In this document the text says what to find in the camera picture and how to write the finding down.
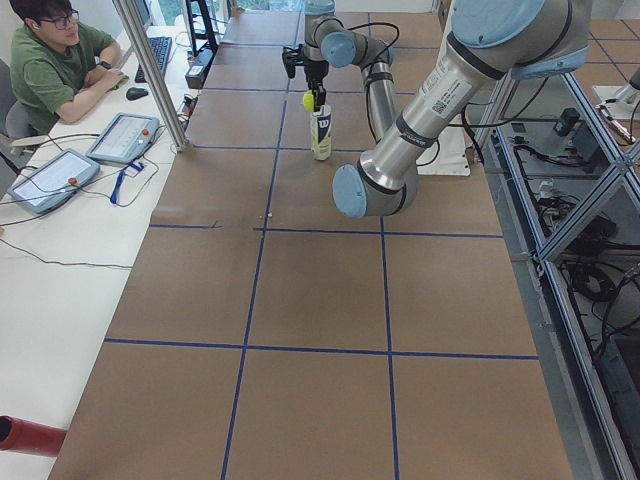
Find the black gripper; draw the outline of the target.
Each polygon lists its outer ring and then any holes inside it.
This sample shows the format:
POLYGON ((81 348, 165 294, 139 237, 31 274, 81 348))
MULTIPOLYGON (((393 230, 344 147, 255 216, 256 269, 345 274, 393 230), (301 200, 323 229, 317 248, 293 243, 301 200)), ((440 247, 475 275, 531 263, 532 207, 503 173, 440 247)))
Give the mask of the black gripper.
POLYGON ((324 79, 329 73, 329 63, 325 60, 304 59, 304 73, 308 89, 313 92, 313 110, 319 111, 326 102, 324 79))

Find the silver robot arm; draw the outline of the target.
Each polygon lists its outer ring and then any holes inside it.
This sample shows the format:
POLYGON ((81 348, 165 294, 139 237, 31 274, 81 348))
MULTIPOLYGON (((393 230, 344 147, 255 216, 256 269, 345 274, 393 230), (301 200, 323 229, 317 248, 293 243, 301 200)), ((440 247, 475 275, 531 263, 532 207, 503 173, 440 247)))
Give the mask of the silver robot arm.
POLYGON ((458 1, 442 56, 413 99, 395 104, 391 57, 384 41, 345 28, 332 1, 305 4, 304 55, 325 66, 356 65, 373 96, 376 145, 340 167, 332 190, 347 217, 394 215, 417 191, 417 161, 490 80, 549 77, 587 58, 589 1, 458 1))

